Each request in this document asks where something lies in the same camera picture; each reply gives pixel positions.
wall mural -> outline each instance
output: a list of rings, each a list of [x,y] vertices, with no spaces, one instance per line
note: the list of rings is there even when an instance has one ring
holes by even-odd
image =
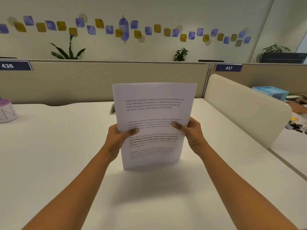
[[[27,32],[25,26],[34,27],[36,26],[38,32],[46,32],[47,29],[50,31],[66,31],[66,23],[64,21],[57,21],[56,23],[50,20],[46,20],[44,23],[34,23],[33,17],[29,15],[23,16],[23,21],[18,22],[16,19],[13,21],[13,26],[18,32]],[[68,32],[70,35],[77,37],[78,30],[77,28],[83,28],[86,26],[87,32],[90,35],[96,35],[96,28],[104,29],[106,34],[113,35],[114,29],[111,25],[104,25],[102,19],[95,19],[95,26],[86,25],[87,16],[83,13],[79,15],[78,18],[75,18],[76,26],[69,27]],[[138,28],[138,20],[132,20],[130,22],[130,29],[134,30],[134,38],[138,39],[139,42],[145,41],[145,36],[142,34],[142,31]],[[152,35],[154,33],[161,33],[161,25],[154,24],[153,29],[152,26],[146,26],[144,29],[145,35]],[[223,33],[219,32],[219,29],[215,28],[211,30],[211,34],[204,34],[204,29],[199,27],[196,29],[196,34],[194,31],[190,31],[187,34],[181,34],[183,28],[181,25],[178,25],[175,29],[171,30],[171,28],[164,28],[164,36],[165,37],[178,37],[181,42],[186,42],[188,40],[194,40],[196,37],[202,37],[202,41],[205,45],[209,46],[212,42],[212,39],[216,37],[217,41],[222,41],[224,44],[229,44],[230,42],[235,42],[235,47],[240,47],[243,44],[247,44],[251,41],[251,36],[246,36],[248,34],[249,28],[245,28],[240,31],[239,34],[232,34],[231,36],[225,36]],[[6,24],[0,23],[0,33],[1,34],[9,34],[9,28]],[[124,18],[124,15],[119,20],[118,29],[115,29],[115,37],[121,38],[122,41],[126,43],[129,39],[129,23],[128,20]]]

white container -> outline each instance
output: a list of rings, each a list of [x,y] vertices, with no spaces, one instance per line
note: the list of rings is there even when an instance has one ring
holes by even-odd
[[[15,112],[11,100],[0,99],[0,123],[7,123],[18,118]]]

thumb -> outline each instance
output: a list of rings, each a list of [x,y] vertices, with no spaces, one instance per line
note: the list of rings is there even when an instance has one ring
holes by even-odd
[[[178,129],[179,131],[183,131],[185,134],[188,133],[189,131],[189,128],[186,127],[186,126],[183,126],[182,124],[180,123],[177,123],[177,122],[172,122],[172,126],[176,129]]]
[[[130,136],[135,135],[135,134],[138,133],[139,131],[140,131],[139,128],[135,128],[135,129],[131,129],[131,130],[122,132],[121,135],[122,135],[122,138],[125,140],[125,139],[129,138]]]

potted plant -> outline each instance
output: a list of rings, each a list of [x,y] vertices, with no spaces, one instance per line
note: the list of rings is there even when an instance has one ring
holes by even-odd
[[[289,48],[284,47],[284,46],[278,46],[277,44],[266,47],[263,50],[264,51],[257,56],[257,62],[259,62],[261,60],[264,52],[281,53],[281,52],[284,52],[284,51],[291,51]]]
[[[51,54],[52,54],[53,56],[59,58],[59,59],[62,59],[62,60],[64,60],[64,59],[67,59],[67,60],[78,60],[78,57],[86,50],[86,48],[83,48],[82,50],[80,50],[80,51],[77,53],[76,56],[74,56],[74,54],[72,53],[72,50],[71,50],[71,40],[72,40],[72,37],[73,37],[73,36],[71,35],[71,36],[70,36],[70,42],[69,42],[69,49],[68,49],[68,50],[69,50],[69,56],[66,54],[66,52],[64,52],[63,49],[61,49],[61,48],[55,46],[53,43],[50,43],[50,44],[52,44],[53,46],[55,46],[56,49],[59,50],[59,52],[60,52],[64,57],[61,56],[61,55],[59,55],[59,54],[57,54],[57,53],[55,53],[54,51],[52,51]]]
[[[188,54],[188,50],[185,48],[180,48],[180,50],[176,51],[174,61],[185,61],[185,57]]]

blue desk organizer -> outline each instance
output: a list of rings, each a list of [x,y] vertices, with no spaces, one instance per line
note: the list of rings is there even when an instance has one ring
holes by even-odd
[[[284,101],[287,95],[289,94],[288,91],[282,90],[280,88],[275,88],[272,86],[258,86],[258,87],[253,87],[253,89],[281,101]]]

